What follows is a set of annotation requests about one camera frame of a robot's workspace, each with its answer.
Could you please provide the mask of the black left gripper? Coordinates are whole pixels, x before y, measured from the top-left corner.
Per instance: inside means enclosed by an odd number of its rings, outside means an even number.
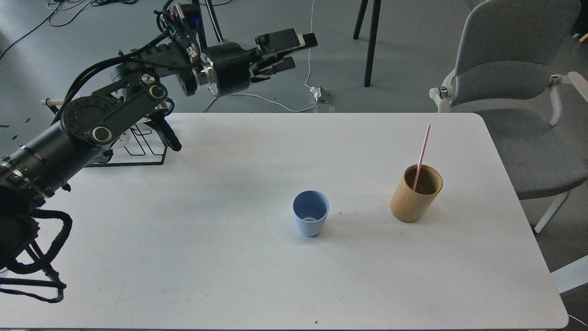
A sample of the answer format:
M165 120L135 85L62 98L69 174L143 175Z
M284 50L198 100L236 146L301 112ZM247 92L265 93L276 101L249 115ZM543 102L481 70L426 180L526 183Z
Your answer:
M255 43L262 53L292 52L318 45L314 33L297 34L294 28L259 35ZM209 48L209 61L214 71L214 96L222 97L243 91L250 83L267 81L277 73L296 68L292 57L274 57L256 62L258 48L244 49L235 42Z

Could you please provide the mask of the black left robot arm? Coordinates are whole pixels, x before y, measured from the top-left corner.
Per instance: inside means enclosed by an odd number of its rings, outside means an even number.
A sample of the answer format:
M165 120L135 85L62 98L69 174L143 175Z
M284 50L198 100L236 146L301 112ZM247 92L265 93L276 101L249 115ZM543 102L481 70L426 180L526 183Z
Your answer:
M200 89L215 97L295 67L291 54L317 46L314 33L294 29L237 43L208 46L199 1L167 1L156 11L159 36L128 54L95 63L70 86L55 118L42 134L1 159L1 291L59 303L67 287L52 262L72 229L69 214L41 209L58 189L88 164L112 155L115 141L140 120L166 148L182 144L166 121L174 108L161 78L178 78L185 96Z

